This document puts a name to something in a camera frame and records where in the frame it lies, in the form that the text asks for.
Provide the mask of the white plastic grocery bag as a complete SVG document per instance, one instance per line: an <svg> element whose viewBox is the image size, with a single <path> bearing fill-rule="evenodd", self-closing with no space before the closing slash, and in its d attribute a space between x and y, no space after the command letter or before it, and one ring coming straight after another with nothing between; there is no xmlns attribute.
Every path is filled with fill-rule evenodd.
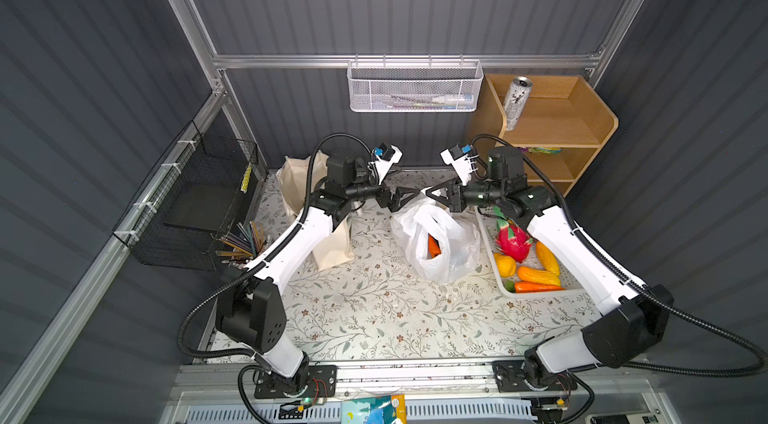
<svg viewBox="0 0 768 424"><path fill-rule="evenodd" d="M480 265L481 237L465 216L455 217L421 195L391 216L391 231L405 260L427 281L450 284L476 271ZM428 258L428 235L435 237L442 254Z"/></svg>

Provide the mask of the cream canvas tote bag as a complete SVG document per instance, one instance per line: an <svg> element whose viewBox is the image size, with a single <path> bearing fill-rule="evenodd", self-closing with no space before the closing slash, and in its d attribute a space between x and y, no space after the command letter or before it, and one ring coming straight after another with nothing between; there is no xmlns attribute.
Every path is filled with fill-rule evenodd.
<svg viewBox="0 0 768 424"><path fill-rule="evenodd" d="M288 217L296 219L307 199L311 205L316 203L318 185L328 175L327 160L328 155L323 151L316 153L313 164L310 164L309 157L285 159L276 176L283 207ZM349 219L345 218L313 249L311 256L318 271L329 270L355 259L350 230Z"/></svg>

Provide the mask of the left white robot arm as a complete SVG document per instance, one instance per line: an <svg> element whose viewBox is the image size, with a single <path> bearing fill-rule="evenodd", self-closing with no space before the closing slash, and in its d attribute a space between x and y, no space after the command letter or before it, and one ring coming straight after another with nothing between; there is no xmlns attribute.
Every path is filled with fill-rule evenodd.
<svg viewBox="0 0 768 424"><path fill-rule="evenodd" d="M196 359L246 356L293 389L304 386L309 358L285 334L287 316L282 296L291 277L351 213L354 203L375 200L396 211L417 195L410 188L389 189L384 180L402 158L401 150L382 143L365 147L357 156L333 152L326 160L326 174L313 178L317 155L309 157L303 207L296 220L266 250L249 261L241 274L222 285L203 304L194 307L180 324L179 350ZM204 304L213 304L215 327L238 347L203 351L189 346L185 335Z"/></svg>

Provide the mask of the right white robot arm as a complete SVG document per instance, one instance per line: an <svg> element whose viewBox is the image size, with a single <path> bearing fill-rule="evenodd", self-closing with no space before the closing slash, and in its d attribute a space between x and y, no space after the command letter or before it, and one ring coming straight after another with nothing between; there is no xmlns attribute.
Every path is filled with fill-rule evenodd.
<svg viewBox="0 0 768 424"><path fill-rule="evenodd" d="M576 278L601 316L590 325L550 338L524 354L522 373L534 389L549 385L561 373L599 367L632 368L703 378L740 378L767 369L767 354L756 344L676 308L662 285L647 286L606 253L580 227L562 193L540 173L542 183L528 183L526 170L536 165L528 155L501 138L487 154L486 174L473 174L479 156L472 144L454 145L441 153L457 176L427 189L431 199L461 212L468 206L496 206L504 218L542 242ZM670 317L676 317L753 354L754 364L733 369L682 368L637 361L658 344Z"/></svg>

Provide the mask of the small orange carrot toy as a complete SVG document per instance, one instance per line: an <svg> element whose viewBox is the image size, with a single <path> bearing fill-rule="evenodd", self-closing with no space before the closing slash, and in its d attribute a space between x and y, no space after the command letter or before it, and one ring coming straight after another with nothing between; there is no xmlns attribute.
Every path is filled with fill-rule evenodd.
<svg viewBox="0 0 768 424"><path fill-rule="evenodd" d="M431 234L428 235L427 249L429 259L434 259L442 254L438 240Z"/></svg>

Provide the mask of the pink dragon fruit toy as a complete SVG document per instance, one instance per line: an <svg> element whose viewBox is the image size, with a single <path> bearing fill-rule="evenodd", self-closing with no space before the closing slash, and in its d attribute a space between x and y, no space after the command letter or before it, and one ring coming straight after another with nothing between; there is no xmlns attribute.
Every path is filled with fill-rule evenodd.
<svg viewBox="0 0 768 424"><path fill-rule="evenodd" d="M505 219L497 219L495 243L498 249L516 262L523 262L529 255L534 239L522 228Z"/></svg>

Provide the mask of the yellow bell pepper toy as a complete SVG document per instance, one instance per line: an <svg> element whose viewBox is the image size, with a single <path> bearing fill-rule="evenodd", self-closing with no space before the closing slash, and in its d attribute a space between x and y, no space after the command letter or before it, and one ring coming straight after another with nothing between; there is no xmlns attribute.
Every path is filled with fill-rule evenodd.
<svg viewBox="0 0 768 424"><path fill-rule="evenodd" d="M495 253L494 261L498 274L502 279L510 278L516 272L517 262L512 257L502 253Z"/></svg>

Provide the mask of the left silver drink can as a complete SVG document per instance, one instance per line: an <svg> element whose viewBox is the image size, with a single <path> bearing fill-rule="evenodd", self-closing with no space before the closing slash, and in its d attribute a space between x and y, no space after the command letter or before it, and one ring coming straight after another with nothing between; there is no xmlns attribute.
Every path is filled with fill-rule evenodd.
<svg viewBox="0 0 768 424"><path fill-rule="evenodd" d="M533 81L525 76L517 76L510 83L503 103L507 131L516 127L532 89Z"/></svg>

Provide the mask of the yellow corn toy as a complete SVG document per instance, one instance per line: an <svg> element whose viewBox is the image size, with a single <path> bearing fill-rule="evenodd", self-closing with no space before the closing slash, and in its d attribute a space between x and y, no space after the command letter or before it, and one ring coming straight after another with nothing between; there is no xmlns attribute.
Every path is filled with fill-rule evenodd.
<svg viewBox="0 0 768 424"><path fill-rule="evenodd" d="M561 286L560 277L550 271L520 266L517 276L523 282L541 285Z"/></svg>

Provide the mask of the yellow long pepper toy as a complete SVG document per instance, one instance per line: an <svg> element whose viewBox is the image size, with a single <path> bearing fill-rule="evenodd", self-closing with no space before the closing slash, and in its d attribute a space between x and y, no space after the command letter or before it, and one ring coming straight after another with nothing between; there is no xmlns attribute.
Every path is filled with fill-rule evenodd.
<svg viewBox="0 0 768 424"><path fill-rule="evenodd" d="M540 241L535 244L536 256L544 270L560 276L560 265L555 255Z"/></svg>

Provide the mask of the wooden shelf unit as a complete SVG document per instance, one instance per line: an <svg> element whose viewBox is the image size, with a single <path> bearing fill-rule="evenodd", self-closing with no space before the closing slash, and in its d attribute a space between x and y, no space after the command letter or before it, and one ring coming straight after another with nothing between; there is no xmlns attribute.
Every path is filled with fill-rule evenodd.
<svg viewBox="0 0 768 424"><path fill-rule="evenodd" d="M531 75L531 94L515 128L503 104L515 76L488 74L467 137L493 134L528 151L530 159L567 195L619 126L617 116L581 76Z"/></svg>

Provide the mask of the cup of coloured pencils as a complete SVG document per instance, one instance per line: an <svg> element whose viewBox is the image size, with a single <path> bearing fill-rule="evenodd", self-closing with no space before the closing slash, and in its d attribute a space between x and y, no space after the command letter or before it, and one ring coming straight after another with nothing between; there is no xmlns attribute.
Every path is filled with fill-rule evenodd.
<svg viewBox="0 0 768 424"><path fill-rule="evenodd" d="M236 222L214 241L214 255L224 264L244 264L267 247L269 236L254 221Z"/></svg>

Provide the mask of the teal printed booklet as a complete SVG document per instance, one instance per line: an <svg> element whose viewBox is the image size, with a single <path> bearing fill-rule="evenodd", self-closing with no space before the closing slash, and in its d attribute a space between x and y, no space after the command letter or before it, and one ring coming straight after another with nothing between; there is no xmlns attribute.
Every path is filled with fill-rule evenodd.
<svg viewBox="0 0 768 424"><path fill-rule="evenodd" d="M406 400L403 394L367 397L341 403L341 424L406 424Z"/></svg>

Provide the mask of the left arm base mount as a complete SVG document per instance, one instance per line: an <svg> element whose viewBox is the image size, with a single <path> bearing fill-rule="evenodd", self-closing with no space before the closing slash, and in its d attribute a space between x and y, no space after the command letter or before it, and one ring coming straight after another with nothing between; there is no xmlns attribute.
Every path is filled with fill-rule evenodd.
<svg viewBox="0 0 768 424"><path fill-rule="evenodd" d="M277 372L260 371L256 376L253 396L256 399L278 398L330 398L335 395L338 382L335 365L301 366L291 378Z"/></svg>

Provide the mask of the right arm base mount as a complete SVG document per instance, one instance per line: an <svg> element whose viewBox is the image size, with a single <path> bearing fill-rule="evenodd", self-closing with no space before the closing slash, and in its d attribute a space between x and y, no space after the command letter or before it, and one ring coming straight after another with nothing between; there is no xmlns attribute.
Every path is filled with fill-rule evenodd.
<svg viewBox="0 0 768 424"><path fill-rule="evenodd" d="M524 358L495 360L491 363L491 369L500 392L560 390L568 393L579 388L579 384L570 375L542 370L536 363Z"/></svg>

